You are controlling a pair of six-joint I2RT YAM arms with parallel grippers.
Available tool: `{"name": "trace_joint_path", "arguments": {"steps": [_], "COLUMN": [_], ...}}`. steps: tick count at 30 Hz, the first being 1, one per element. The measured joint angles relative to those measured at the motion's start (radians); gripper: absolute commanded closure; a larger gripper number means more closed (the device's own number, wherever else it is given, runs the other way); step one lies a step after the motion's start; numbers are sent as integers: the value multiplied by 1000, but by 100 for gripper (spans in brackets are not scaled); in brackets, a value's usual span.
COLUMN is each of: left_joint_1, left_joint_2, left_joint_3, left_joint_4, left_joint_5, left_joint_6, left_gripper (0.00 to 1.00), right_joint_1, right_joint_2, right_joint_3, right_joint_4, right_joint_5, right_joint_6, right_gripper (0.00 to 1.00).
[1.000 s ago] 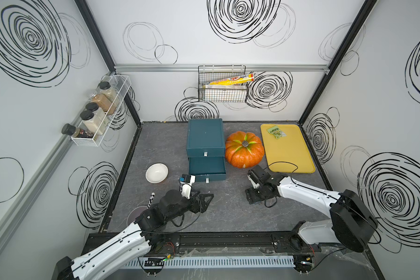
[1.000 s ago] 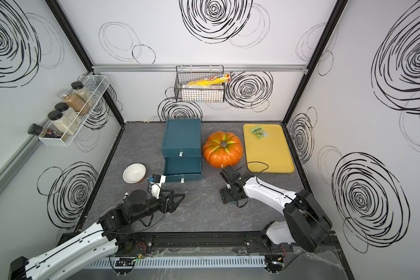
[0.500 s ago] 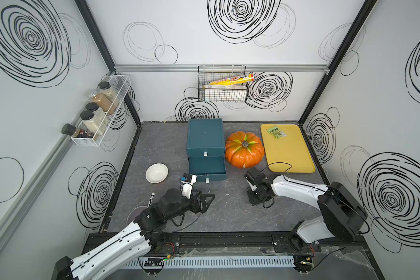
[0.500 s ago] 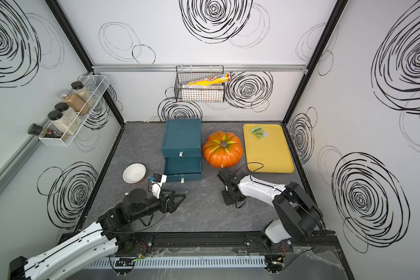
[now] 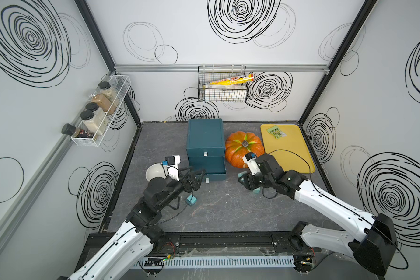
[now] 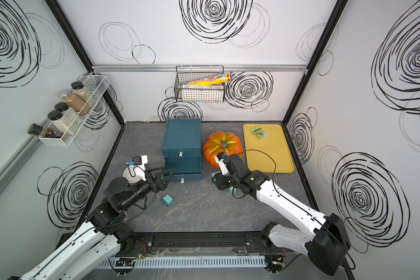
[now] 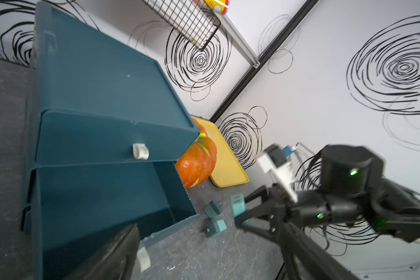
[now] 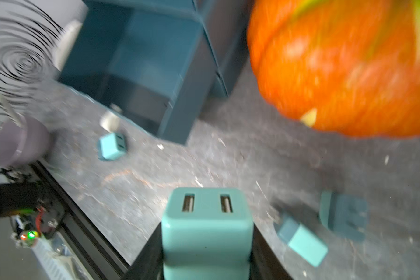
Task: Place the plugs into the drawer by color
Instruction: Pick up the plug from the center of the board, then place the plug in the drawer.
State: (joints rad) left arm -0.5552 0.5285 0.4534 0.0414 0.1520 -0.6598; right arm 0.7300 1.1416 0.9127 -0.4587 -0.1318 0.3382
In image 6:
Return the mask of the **teal plug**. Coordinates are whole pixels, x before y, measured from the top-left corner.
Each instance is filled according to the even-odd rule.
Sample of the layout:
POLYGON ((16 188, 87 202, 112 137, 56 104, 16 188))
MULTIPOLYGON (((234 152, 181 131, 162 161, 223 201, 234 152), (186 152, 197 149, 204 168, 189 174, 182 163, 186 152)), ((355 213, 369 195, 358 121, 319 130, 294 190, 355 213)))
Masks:
POLYGON ((171 205, 173 201, 174 201, 173 197, 170 196, 169 194, 166 194, 165 196, 162 197, 162 204, 165 205, 166 207, 171 205))

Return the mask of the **teal drawer cabinet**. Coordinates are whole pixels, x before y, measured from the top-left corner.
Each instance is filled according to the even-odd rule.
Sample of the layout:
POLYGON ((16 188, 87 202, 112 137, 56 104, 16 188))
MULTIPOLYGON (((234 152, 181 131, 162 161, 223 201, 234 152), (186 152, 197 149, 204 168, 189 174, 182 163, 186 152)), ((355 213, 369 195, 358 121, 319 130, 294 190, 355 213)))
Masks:
POLYGON ((171 119, 161 146, 164 168, 172 169, 170 181, 186 183, 202 180, 201 120, 171 119))

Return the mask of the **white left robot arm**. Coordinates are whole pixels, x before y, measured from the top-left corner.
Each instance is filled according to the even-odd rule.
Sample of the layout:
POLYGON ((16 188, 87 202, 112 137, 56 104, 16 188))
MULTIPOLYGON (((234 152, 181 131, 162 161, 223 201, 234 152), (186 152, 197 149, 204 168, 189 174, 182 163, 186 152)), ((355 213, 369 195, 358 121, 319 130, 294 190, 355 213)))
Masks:
POLYGON ((133 235, 127 227, 126 211, 149 193, 166 190, 173 173, 172 169, 155 174, 145 172, 145 177, 134 184, 125 177, 113 179, 105 189, 105 199, 70 238, 20 278, 81 280, 100 263, 115 256, 133 235))

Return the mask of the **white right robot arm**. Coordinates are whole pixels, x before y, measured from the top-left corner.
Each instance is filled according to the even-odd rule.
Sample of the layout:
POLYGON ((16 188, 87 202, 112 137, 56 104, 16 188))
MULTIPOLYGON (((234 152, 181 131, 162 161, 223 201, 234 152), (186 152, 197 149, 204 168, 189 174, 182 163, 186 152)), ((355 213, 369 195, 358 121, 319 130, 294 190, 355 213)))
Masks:
POLYGON ((218 189, 239 189, 294 224, 294 229, 277 224, 266 231, 275 247, 307 256, 327 275, 337 272, 351 248, 345 224, 338 215, 310 208, 281 189, 273 178, 259 170, 251 171, 238 155, 220 152, 214 160, 219 172, 212 176, 212 182, 218 189))

